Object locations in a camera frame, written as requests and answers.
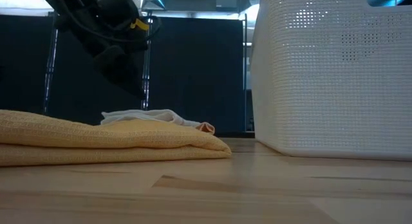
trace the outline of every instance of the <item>orange cloth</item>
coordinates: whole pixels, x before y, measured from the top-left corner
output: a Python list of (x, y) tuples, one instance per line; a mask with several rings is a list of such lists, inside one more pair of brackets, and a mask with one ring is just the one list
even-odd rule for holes
[(0, 166), (187, 160), (231, 155), (221, 140), (193, 127), (148, 120), (90, 126), (6, 110), (0, 110), (0, 143)]

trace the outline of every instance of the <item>crumpled white cloth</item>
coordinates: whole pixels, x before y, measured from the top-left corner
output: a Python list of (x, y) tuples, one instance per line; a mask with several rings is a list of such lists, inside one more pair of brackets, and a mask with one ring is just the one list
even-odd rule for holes
[(174, 111), (169, 109), (162, 110), (151, 110), (151, 111), (142, 111), (142, 110), (127, 110), (127, 111), (114, 111), (114, 112), (102, 112), (104, 119), (100, 124), (109, 124), (116, 121), (123, 120), (155, 120), (155, 121), (164, 121), (178, 124), (181, 126), (191, 126), (198, 127), (201, 125), (199, 122), (185, 120), (176, 114)]

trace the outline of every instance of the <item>perforated basket wall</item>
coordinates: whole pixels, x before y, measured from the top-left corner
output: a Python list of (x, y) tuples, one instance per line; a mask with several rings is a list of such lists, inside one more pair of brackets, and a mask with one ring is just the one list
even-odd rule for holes
[(412, 159), (412, 6), (261, 0), (256, 138), (296, 156)]

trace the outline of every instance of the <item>black backdrop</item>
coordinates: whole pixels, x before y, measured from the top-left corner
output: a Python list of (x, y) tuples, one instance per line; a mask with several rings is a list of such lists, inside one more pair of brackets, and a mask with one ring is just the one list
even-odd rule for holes
[(243, 25), (238, 20), (162, 18), (153, 39), (149, 109), (245, 130)]
[(53, 19), (0, 15), (0, 109), (42, 113)]
[[(136, 54), (140, 69), (143, 58)], [(92, 60), (70, 32), (59, 34), (48, 115), (95, 125), (102, 111), (140, 109), (140, 100), (108, 82), (93, 69)]]
[[(153, 39), (149, 109), (172, 109), (210, 122), (218, 133), (243, 132), (241, 21), (162, 18)], [(51, 17), (0, 16), (0, 109), (41, 113)], [(144, 54), (136, 55), (142, 68)], [(93, 71), (70, 32), (59, 33), (48, 113), (98, 124), (102, 111), (140, 109), (140, 101)]]

